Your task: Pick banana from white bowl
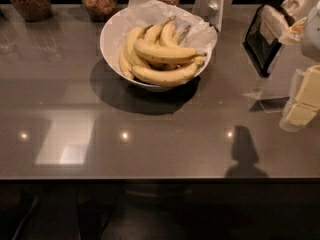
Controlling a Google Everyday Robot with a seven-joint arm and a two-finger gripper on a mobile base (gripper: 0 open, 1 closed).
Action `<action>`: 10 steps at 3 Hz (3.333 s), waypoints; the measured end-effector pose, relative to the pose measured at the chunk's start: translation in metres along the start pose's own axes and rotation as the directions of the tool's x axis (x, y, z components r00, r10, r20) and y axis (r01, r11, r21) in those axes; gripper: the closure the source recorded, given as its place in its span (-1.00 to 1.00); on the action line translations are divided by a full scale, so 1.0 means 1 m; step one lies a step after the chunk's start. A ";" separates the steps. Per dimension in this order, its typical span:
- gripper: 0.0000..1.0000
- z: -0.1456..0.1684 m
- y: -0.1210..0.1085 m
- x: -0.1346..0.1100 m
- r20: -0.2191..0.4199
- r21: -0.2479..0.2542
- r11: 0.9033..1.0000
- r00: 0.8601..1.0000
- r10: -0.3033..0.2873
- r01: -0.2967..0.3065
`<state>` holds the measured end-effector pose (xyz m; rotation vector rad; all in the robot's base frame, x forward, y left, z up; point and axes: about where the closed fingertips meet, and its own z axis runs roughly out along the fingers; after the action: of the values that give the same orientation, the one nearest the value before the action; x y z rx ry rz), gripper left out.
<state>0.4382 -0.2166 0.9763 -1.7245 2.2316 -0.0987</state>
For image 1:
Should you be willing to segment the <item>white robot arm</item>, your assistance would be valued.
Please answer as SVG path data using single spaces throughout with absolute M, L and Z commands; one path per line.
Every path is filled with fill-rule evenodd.
M 308 15 L 280 38 L 282 44 L 299 43 L 305 57 L 315 62 L 306 70 L 297 69 L 292 77 L 287 101 L 279 127 L 298 132 L 307 126 L 320 111 L 320 1 Z

